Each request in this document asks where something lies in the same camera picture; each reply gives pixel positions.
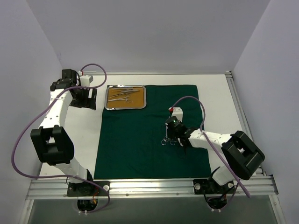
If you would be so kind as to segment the steel surgical scissors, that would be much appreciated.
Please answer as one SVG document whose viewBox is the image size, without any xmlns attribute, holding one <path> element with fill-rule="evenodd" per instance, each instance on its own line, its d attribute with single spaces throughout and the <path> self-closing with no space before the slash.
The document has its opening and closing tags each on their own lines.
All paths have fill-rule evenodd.
<svg viewBox="0 0 299 224">
<path fill-rule="evenodd" d="M 163 139 L 161 140 L 161 145 L 162 146 L 165 146 L 165 145 L 167 145 L 168 143 L 170 144 L 170 145 L 172 145 L 172 146 L 174 146 L 175 144 L 176 144 L 176 140 L 173 140 L 172 138 L 170 138 L 169 136 L 168 136 L 168 127 L 167 127 L 167 125 L 164 125 L 164 126 L 162 126 L 162 127 L 164 127 L 165 128 L 165 136 L 163 137 Z"/>
</svg>

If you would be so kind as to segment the steel tray with brown liner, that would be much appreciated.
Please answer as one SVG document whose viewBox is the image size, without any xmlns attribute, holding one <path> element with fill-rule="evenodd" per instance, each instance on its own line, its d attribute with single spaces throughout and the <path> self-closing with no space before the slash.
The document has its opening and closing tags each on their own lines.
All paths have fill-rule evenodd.
<svg viewBox="0 0 299 224">
<path fill-rule="evenodd" d="M 115 92 L 114 88 L 138 88 L 139 92 L 130 93 L 130 103 L 126 101 L 108 101 L 112 95 L 120 92 Z M 143 109 L 147 104 L 146 88 L 143 85 L 109 85 L 105 93 L 104 107 L 106 110 L 129 110 L 129 109 Z"/>
</svg>

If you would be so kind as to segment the dark green surgical cloth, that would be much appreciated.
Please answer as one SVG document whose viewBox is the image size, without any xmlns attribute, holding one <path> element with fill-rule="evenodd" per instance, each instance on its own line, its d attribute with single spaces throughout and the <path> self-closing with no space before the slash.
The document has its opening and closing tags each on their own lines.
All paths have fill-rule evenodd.
<svg viewBox="0 0 299 224">
<path fill-rule="evenodd" d="M 177 104 L 183 123 L 199 127 L 202 110 L 195 85 L 146 86 L 147 104 L 141 110 L 102 113 L 95 179 L 202 178 L 211 174 L 208 151 L 163 145 L 168 109 Z"/>
</svg>

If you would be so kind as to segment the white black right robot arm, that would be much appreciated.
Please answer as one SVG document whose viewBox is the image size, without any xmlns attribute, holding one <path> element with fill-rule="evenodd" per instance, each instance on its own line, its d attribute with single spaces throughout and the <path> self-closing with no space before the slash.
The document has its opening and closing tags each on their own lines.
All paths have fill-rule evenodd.
<svg viewBox="0 0 299 224">
<path fill-rule="evenodd" d="M 214 193 L 230 181 L 249 180 L 265 160 L 264 153 L 243 131 L 221 134 L 188 128 L 175 116 L 168 118 L 165 124 L 168 136 L 182 147 L 211 150 L 223 162 L 207 181 L 209 190 Z"/>
</svg>

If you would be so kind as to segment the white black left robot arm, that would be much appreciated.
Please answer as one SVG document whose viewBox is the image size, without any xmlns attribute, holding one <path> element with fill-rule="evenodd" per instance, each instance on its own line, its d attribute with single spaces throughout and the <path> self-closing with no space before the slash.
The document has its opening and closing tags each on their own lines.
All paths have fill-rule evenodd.
<svg viewBox="0 0 299 224">
<path fill-rule="evenodd" d="M 50 104 L 38 129 L 30 133 L 37 156 L 42 163 L 70 175 L 78 191 L 88 196 L 94 191 L 92 175 L 74 157 L 74 144 L 64 129 L 69 106 L 96 109 L 97 90 L 90 90 L 93 77 L 72 69 L 62 70 L 62 77 L 50 86 Z"/>
</svg>

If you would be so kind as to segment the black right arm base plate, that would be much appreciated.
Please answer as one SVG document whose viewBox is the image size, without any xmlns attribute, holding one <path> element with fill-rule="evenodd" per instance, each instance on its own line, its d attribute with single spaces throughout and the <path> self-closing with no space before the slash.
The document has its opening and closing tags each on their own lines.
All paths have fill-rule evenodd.
<svg viewBox="0 0 299 224">
<path fill-rule="evenodd" d="M 231 194 L 235 189 L 232 181 L 219 185 L 213 179 L 193 179 L 193 189 L 196 195 L 222 195 Z"/>
</svg>

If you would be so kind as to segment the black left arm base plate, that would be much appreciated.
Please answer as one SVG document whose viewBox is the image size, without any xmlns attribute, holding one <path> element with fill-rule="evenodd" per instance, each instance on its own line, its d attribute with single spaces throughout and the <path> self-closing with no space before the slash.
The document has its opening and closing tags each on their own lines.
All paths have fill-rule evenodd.
<svg viewBox="0 0 299 224">
<path fill-rule="evenodd" d="M 83 197 L 83 196 L 106 196 L 107 194 L 104 190 L 99 189 L 98 187 L 86 183 L 72 183 L 66 179 L 66 184 L 68 185 L 67 196 L 70 197 Z"/>
</svg>

